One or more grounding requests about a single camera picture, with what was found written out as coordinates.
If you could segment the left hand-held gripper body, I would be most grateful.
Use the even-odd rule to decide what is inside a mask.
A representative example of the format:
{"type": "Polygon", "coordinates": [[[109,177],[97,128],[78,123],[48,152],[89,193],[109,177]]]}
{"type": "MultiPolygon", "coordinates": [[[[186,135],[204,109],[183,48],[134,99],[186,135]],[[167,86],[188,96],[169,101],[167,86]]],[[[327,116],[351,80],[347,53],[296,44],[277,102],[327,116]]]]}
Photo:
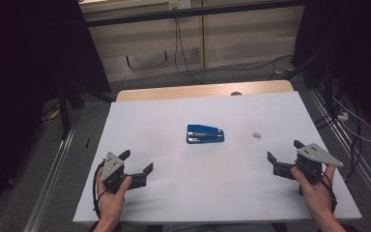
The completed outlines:
{"type": "Polygon", "coordinates": [[[116,193],[126,178],[124,160],[109,152],[104,160],[101,181],[109,192],[116,193]]]}

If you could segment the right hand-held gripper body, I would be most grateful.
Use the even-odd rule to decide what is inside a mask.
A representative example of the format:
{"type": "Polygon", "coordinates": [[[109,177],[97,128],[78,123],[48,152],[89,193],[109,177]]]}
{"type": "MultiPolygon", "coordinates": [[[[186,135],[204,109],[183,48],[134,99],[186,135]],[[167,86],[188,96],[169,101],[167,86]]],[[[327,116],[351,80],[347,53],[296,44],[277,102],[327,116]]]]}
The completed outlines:
{"type": "Polygon", "coordinates": [[[311,143],[297,149],[296,167],[304,174],[311,185],[319,182],[322,175],[322,164],[342,167],[344,163],[335,158],[321,146],[311,143]]]}

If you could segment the blue stapler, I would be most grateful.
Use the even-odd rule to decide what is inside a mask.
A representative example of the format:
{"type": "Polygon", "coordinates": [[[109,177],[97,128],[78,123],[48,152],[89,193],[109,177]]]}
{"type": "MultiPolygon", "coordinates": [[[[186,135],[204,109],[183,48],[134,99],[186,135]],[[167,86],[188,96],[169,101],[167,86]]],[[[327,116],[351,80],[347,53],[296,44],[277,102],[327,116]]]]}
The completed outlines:
{"type": "Polygon", "coordinates": [[[204,125],[188,125],[185,141],[188,144],[217,143],[225,140],[224,131],[204,125]]]}

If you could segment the person's left hand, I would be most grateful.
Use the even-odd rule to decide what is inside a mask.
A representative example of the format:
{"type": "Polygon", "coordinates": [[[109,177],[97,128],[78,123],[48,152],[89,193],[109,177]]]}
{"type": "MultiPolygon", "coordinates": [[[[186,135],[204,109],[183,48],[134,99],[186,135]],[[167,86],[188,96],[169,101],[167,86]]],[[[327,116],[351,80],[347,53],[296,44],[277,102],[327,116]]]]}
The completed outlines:
{"type": "Polygon", "coordinates": [[[116,193],[108,192],[100,179],[102,168],[97,176],[97,194],[100,203],[100,220],[118,221],[124,209],[125,194],[129,189],[131,177],[127,176],[116,193]]]}

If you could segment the person's right hand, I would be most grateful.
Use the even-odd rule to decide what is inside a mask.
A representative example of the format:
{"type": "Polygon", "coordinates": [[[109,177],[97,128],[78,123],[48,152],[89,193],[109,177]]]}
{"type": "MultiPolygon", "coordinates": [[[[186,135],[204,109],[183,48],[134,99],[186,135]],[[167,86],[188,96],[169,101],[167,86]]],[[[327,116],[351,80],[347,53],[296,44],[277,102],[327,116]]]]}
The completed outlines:
{"type": "Polygon", "coordinates": [[[323,211],[331,211],[330,191],[323,184],[311,185],[297,167],[293,167],[291,172],[300,183],[306,207],[312,217],[323,211]]]}

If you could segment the black metal stand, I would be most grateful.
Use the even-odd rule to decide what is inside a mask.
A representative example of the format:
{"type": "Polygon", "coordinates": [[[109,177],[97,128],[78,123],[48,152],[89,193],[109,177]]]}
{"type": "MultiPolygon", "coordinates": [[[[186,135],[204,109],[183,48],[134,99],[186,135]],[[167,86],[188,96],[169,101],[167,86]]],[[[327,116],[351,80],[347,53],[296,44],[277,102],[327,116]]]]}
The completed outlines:
{"type": "Polygon", "coordinates": [[[104,93],[95,91],[76,81],[62,81],[58,89],[58,102],[60,106],[60,115],[62,120],[62,139],[65,140],[71,131],[71,121],[68,113],[68,105],[73,109],[81,109],[85,101],[80,96],[81,93],[87,93],[103,102],[112,103],[116,99],[106,96],[104,93]]]}
{"type": "Polygon", "coordinates": [[[283,76],[284,80],[291,80],[302,74],[307,88],[323,86],[325,107],[329,115],[334,114],[331,64],[322,51],[314,52],[307,60],[294,68],[292,72],[283,76]]]}

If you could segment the white table sheet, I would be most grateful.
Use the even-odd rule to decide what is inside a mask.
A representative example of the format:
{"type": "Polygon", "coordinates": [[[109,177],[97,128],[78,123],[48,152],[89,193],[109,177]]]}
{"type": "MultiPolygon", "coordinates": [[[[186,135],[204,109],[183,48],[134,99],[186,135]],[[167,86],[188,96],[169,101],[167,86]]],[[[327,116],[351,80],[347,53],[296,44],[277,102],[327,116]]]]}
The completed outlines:
{"type": "Polygon", "coordinates": [[[130,150],[128,174],[154,164],[146,187],[126,194],[125,223],[292,221],[308,217],[299,185],[273,174],[267,152],[292,162],[295,140],[323,142],[296,92],[121,101],[111,105],[94,162],[130,150]],[[188,144],[188,125],[219,128],[225,140],[188,144]]]}

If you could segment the light wooden table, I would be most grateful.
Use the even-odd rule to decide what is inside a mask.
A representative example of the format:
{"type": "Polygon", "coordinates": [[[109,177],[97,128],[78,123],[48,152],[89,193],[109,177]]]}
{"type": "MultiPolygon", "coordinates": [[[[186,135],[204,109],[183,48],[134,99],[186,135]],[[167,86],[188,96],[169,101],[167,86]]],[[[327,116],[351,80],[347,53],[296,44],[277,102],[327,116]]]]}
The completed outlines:
{"type": "Polygon", "coordinates": [[[294,88],[288,80],[250,81],[124,90],[117,95],[116,101],[130,102],[183,98],[204,98],[218,96],[284,93],[293,91],[294,88]]]}

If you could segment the black curtain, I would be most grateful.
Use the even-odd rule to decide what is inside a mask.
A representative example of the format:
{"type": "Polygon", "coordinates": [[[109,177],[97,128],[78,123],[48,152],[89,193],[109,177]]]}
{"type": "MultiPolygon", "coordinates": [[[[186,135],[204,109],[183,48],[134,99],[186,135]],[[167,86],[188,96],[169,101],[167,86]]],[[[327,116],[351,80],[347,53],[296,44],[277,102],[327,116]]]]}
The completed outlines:
{"type": "Polygon", "coordinates": [[[305,1],[291,63],[317,55],[305,83],[316,85],[330,65],[331,76],[371,116],[371,0],[305,1]]]}
{"type": "Polygon", "coordinates": [[[43,104],[109,91],[81,0],[0,0],[0,194],[25,160],[43,104]]]}

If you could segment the black horizontal metal bar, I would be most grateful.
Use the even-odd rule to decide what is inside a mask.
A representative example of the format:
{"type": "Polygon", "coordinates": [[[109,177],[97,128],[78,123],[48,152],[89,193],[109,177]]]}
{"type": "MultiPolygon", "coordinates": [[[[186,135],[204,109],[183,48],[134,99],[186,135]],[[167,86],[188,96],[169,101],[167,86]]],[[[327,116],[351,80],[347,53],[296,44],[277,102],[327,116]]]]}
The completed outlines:
{"type": "Polygon", "coordinates": [[[171,10],[156,13],[132,14],[95,17],[86,20],[88,27],[108,26],[115,24],[127,24],[134,22],[154,21],[171,18],[182,18],[200,15],[219,15],[248,11],[261,11],[270,9],[280,9],[296,6],[304,6],[308,0],[266,0],[254,3],[232,4],[213,7],[191,8],[185,10],[171,10]]]}

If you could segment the aluminium floor rail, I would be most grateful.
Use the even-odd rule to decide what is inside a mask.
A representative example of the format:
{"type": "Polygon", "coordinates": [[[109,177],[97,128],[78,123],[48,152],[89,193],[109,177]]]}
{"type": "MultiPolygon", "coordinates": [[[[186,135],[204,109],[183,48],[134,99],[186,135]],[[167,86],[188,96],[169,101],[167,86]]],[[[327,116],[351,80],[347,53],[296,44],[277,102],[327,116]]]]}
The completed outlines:
{"type": "Polygon", "coordinates": [[[50,203],[51,196],[55,189],[55,185],[59,179],[61,169],[64,165],[65,158],[70,149],[75,132],[75,126],[72,126],[61,141],[54,162],[52,163],[49,173],[43,184],[43,188],[34,205],[23,232],[39,232],[47,207],[50,203]]]}
{"type": "Polygon", "coordinates": [[[371,217],[371,118],[349,96],[332,97],[334,114],[329,115],[321,89],[306,92],[312,104],[311,116],[328,150],[345,165],[340,177],[357,200],[364,217],[371,217]],[[347,112],[346,122],[336,119],[347,112]]]}

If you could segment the white wall socket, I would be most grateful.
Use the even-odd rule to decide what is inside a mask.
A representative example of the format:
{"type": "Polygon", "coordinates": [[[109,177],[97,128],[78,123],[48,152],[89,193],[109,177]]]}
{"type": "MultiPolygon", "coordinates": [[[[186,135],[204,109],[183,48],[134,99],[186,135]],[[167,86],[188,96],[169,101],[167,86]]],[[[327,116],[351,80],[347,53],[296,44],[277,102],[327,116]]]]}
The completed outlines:
{"type": "Polygon", "coordinates": [[[191,8],[191,0],[169,0],[168,7],[170,10],[184,10],[191,8]]]}

